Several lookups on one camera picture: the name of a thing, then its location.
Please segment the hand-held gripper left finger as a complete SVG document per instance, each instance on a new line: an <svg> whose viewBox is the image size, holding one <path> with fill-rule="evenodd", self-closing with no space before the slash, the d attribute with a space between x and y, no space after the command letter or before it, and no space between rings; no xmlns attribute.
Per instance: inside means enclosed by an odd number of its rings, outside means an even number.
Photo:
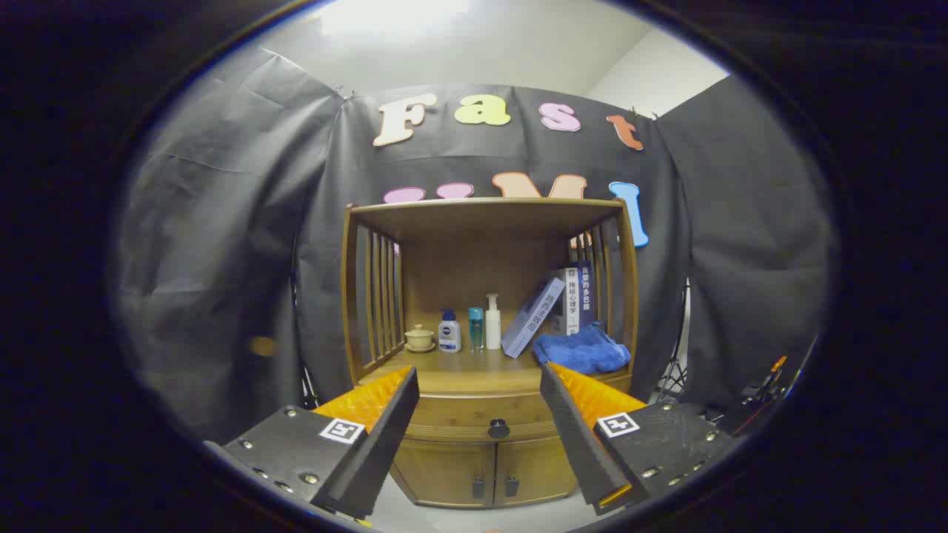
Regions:
<svg viewBox="0 0 948 533"><path fill-rule="evenodd" d="M241 481L306 514L363 520L375 510L420 398L407 366L325 403L295 405L204 448Z"/></svg>

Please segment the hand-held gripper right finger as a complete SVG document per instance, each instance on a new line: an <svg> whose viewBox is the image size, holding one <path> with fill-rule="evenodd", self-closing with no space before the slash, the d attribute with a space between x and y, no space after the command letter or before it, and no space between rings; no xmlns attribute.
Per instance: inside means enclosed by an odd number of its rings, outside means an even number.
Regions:
<svg viewBox="0 0 948 533"><path fill-rule="evenodd" d="M739 443L699 405L646 404L554 362L541 364L541 395L584 500L599 515L666 497Z"/></svg>

